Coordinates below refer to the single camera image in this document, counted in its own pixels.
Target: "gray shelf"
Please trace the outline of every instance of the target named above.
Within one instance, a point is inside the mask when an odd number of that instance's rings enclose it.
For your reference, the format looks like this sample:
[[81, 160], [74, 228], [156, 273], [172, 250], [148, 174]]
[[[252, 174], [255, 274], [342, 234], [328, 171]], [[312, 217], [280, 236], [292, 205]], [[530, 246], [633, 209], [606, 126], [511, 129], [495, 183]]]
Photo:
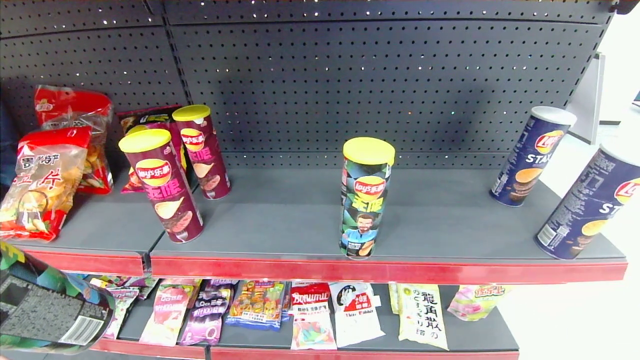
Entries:
[[[510, 269], [626, 263], [625, 256], [602, 235], [576, 260], [560, 261], [546, 255], [533, 242], [533, 236], [560, 198], [538, 183], [522, 207], [509, 208], [488, 195], [496, 174], [496, 170], [393, 171], [376, 251], [370, 259], [356, 263], [346, 259], [338, 247], [340, 170], [233, 169], [230, 172], [233, 189], [224, 199], [205, 200], [199, 192], [195, 193], [205, 222], [202, 235], [185, 244], [172, 243], [163, 236], [151, 252], [152, 268], [155, 271], [157, 265], [160, 270], [167, 265], [163, 263], [166, 261], [175, 266], [180, 265], [180, 261], [194, 259], [317, 261], [349, 266], [409, 262], [444, 266], [475, 264], [487, 268], [504, 265]], [[211, 269], [202, 268], [202, 264], [201, 269], [188, 265], [187, 262], [175, 269], [179, 274], [184, 269], [189, 275], [202, 276], [216, 276], [208, 271], [228, 270], [224, 265]], [[234, 270], [242, 274], [243, 269]], [[289, 274], [289, 277], [307, 278], [304, 275], [307, 274]], [[487, 278], [486, 282], [555, 282], [527, 278], [532, 274], [519, 275], [523, 279]], [[359, 279], [356, 274], [344, 276]], [[558, 282], [562, 282], [562, 274], [557, 276]], [[407, 282], [406, 279], [372, 281]]]
[[142, 256], [164, 229], [144, 193], [120, 193], [127, 180], [127, 173], [120, 173], [109, 195], [77, 194], [60, 235], [52, 242], [11, 242], [69, 272], [128, 274], [118, 263], [126, 259], [141, 272]]

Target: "black pegboard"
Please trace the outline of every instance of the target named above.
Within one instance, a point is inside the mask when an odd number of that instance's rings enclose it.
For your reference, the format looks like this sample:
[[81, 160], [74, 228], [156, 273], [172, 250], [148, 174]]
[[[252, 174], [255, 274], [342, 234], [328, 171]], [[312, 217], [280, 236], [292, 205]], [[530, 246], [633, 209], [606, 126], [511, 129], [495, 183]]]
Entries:
[[0, 38], [162, 24], [161, 5], [154, 0], [3, 1], [0, 5]]
[[564, 106], [602, 26], [394, 21], [174, 26], [195, 103], [225, 151], [508, 152], [537, 105]]
[[[116, 111], [186, 103], [163, 27], [2, 39], [0, 56], [3, 100], [21, 133], [37, 127], [33, 93], [38, 84], [103, 92]], [[114, 122], [108, 151], [119, 154], [115, 144], [121, 137]]]
[[610, 1], [586, 0], [195, 0], [168, 1], [172, 24], [473, 19], [604, 24]]

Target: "pink snack package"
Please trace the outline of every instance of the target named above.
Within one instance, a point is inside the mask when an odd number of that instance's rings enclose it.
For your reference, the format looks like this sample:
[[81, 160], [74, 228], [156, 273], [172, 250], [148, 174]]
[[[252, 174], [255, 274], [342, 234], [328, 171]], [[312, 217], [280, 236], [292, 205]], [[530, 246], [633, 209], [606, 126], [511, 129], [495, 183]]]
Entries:
[[111, 318], [111, 322], [109, 323], [109, 327], [102, 335], [103, 338], [106, 339], [116, 339], [118, 337], [118, 333], [120, 332], [120, 327], [122, 326], [122, 322], [124, 318], [127, 316], [127, 310], [138, 297], [138, 293], [140, 290], [138, 288], [108, 288], [109, 292], [113, 295], [113, 298], [116, 300], [116, 308], [113, 311], [113, 317]]
[[154, 300], [154, 312], [142, 331], [140, 342], [175, 346], [193, 291], [193, 286], [161, 284]]
[[232, 283], [205, 280], [194, 308], [189, 312], [180, 345], [193, 345], [201, 341], [217, 345], [222, 330], [222, 315], [227, 312], [233, 292]]

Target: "purple snack package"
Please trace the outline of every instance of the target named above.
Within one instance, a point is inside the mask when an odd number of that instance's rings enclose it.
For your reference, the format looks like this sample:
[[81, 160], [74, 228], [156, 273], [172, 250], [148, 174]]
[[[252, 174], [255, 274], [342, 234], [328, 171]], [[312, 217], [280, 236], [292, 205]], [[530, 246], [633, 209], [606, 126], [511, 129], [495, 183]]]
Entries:
[[222, 330], [222, 315], [227, 312], [233, 298], [234, 286], [220, 280], [205, 280], [193, 309], [189, 312], [187, 326], [180, 345], [193, 345], [205, 341], [217, 345]]

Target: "chip bag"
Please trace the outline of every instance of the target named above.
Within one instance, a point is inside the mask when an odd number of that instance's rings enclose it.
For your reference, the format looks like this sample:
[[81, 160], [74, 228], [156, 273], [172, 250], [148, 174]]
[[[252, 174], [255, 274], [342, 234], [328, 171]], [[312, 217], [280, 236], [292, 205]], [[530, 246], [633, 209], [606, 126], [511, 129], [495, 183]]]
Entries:
[[107, 127], [113, 118], [111, 100], [98, 92], [39, 85], [34, 101], [38, 123], [44, 130], [91, 127], [91, 144], [83, 164], [78, 192], [102, 195], [111, 192], [113, 178], [104, 154]]
[[16, 173], [0, 206], [0, 236], [51, 241], [74, 203], [91, 128], [37, 131], [18, 144]]
[[[171, 133], [171, 143], [175, 149], [175, 155], [182, 169], [187, 168], [187, 159], [184, 156], [184, 147], [180, 130], [171, 118], [171, 114], [181, 108], [181, 105], [162, 106], [136, 111], [118, 113], [118, 119], [125, 135], [144, 129], [164, 129]], [[145, 189], [133, 168], [129, 168], [129, 182], [122, 188], [122, 193], [143, 193]]]
[[397, 284], [400, 310], [398, 340], [449, 349], [438, 285]]
[[225, 324], [280, 330], [284, 289], [280, 281], [241, 281]]
[[460, 285], [447, 310], [460, 320], [478, 321], [486, 318], [511, 289], [508, 285]]
[[331, 291], [325, 282], [291, 288], [291, 350], [336, 350], [329, 316]]

